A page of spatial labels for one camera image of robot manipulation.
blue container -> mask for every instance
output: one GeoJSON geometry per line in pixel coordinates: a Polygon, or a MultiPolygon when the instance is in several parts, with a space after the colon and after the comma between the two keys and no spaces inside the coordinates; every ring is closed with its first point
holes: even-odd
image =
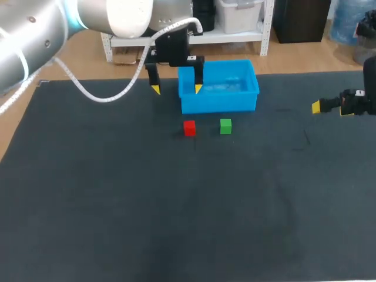
{"type": "Polygon", "coordinates": [[[250,60],[206,62],[204,85],[198,94],[193,68],[179,68],[183,114],[254,111],[259,93],[250,60]]]}
{"type": "Polygon", "coordinates": [[[364,14],[376,9],[375,0],[338,0],[330,38],[338,43],[356,45],[356,30],[364,14]]]}

white shelf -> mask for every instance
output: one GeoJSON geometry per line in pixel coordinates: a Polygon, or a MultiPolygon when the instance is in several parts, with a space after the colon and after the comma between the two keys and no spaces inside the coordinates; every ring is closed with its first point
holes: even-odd
{"type": "MultiPolygon", "coordinates": [[[[263,37],[263,23],[259,22],[257,30],[225,34],[222,28],[217,24],[213,31],[205,32],[201,36],[191,36],[189,44],[214,44],[214,43],[230,43],[230,42],[252,42],[261,41],[263,37]]],[[[149,41],[148,37],[136,38],[136,39],[123,39],[113,37],[111,39],[112,47],[134,47],[145,46],[149,41]]]]}
{"type": "MultiPolygon", "coordinates": [[[[264,9],[261,11],[264,21],[259,21],[256,31],[242,32],[235,34],[225,34],[221,27],[216,25],[213,31],[205,32],[202,36],[191,36],[190,44],[214,44],[232,42],[254,42],[261,41],[260,55],[266,56],[268,53],[271,22],[273,19],[274,0],[265,0],[264,9]]],[[[145,46],[149,38],[123,39],[111,37],[102,33],[103,48],[106,59],[112,62],[112,47],[133,47],[145,46]]]]}

dark gray mat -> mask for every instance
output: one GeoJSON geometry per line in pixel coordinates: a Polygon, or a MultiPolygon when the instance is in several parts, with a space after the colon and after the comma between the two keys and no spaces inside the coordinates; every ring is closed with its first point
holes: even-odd
{"type": "Polygon", "coordinates": [[[0,164],[0,281],[375,279],[376,119],[311,114],[362,73],[258,79],[256,112],[185,117],[176,80],[43,83],[0,164]]]}

green cube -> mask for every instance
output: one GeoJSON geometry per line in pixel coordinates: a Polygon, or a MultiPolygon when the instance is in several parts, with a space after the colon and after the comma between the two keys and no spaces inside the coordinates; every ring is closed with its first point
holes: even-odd
{"type": "Polygon", "coordinates": [[[232,128],[231,119],[221,119],[221,134],[231,134],[232,128]]]}

red cube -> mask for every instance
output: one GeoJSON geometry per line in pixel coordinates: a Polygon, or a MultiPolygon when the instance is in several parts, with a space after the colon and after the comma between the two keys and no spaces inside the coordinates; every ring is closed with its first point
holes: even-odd
{"type": "Polygon", "coordinates": [[[184,122],[184,135],[186,137],[196,136],[196,124],[194,120],[188,120],[184,122]]]}

